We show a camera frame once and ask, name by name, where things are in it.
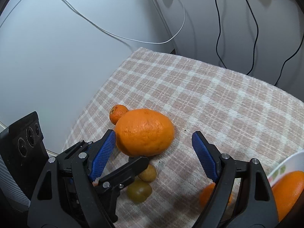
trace orange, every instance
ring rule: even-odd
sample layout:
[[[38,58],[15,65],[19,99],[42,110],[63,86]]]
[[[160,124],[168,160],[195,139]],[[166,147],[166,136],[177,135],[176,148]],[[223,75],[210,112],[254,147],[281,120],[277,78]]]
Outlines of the orange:
[[[129,111],[128,108],[122,104],[117,104],[113,106],[112,109],[110,110],[110,115],[109,115],[111,123],[115,125],[119,120],[119,118],[121,118],[128,111]]]
[[[153,156],[166,150],[174,139],[174,126],[165,115],[137,109],[116,123],[116,146],[130,157]]]
[[[283,176],[273,187],[279,221],[281,221],[296,203],[304,189],[304,172],[293,171]]]
[[[203,190],[201,191],[201,193],[199,195],[199,201],[200,201],[202,208],[204,208],[207,205],[214,187],[215,187],[215,183],[211,183],[211,184],[207,185],[206,187],[204,187]],[[230,195],[230,197],[229,197],[228,205],[231,202],[232,202],[232,195]]]

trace bolt head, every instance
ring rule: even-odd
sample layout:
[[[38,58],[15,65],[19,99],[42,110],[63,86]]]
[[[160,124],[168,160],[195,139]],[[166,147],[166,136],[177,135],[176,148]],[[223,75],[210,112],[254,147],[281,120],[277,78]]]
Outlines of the bolt head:
[[[104,183],[102,184],[102,186],[103,186],[104,188],[108,188],[108,187],[110,187],[110,183],[109,183],[109,182],[104,182]]]
[[[55,157],[50,157],[50,158],[48,159],[48,162],[49,162],[49,163],[54,163],[54,162],[55,162],[55,160],[56,160],[56,158],[55,158]]]
[[[259,160],[256,159],[256,158],[253,158],[251,161],[252,161],[254,164],[259,164],[259,163],[260,163]]]
[[[78,154],[78,157],[81,159],[84,159],[86,156],[87,156],[87,153],[85,153],[85,152]]]
[[[222,158],[223,159],[228,159],[230,158],[230,155],[229,154],[221,154]]]

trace plaid tablecloth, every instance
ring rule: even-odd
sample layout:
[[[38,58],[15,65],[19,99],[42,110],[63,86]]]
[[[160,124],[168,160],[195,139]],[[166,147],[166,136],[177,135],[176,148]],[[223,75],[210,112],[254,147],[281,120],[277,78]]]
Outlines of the plaid tablecloth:
[[[119,228],[192,227],[202,211],[199,192],[211,182],[192,149],[194,131],[200,130],[234,159],[258,158],[266,174],[303,149],[300,100],[244,74],[139,48],[85,107],[63,150],[81,139],[99,140],[113,128],[109,111],[115,104],[159,111],[172,120],[176,132],[169,149],[152,160],[158,172],[151,183],[152,195],[142,204],[133,204],[121,191],[115,223]],[[127,160],[114,149],[104,173]]]

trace white bowl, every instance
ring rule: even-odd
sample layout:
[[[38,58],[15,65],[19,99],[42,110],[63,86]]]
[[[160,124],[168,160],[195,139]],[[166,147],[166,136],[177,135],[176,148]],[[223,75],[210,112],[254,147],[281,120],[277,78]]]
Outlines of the white bowl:
[[[270,186],[276,184],[287,173],[300,170],[304,172],[304,150],[299,151],[279,164],[268,176]]]

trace blue gripper pad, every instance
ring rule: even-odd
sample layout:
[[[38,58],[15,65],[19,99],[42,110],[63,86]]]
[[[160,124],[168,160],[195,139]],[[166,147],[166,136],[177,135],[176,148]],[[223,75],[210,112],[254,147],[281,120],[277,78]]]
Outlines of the blue gripper pad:
[[[105,140],[102,147],[100,148],[96,157],[92,161],[92,170],[89,176],[92,182],[95,181],[96,178],[101,176],[115,145],[116,145],[116,134],[114,131],[112,131]]]
[[[216,182],[219,177],[216,173],[215,162],[197,132],[192,134],[192,147],[201,162],[206,176]]]

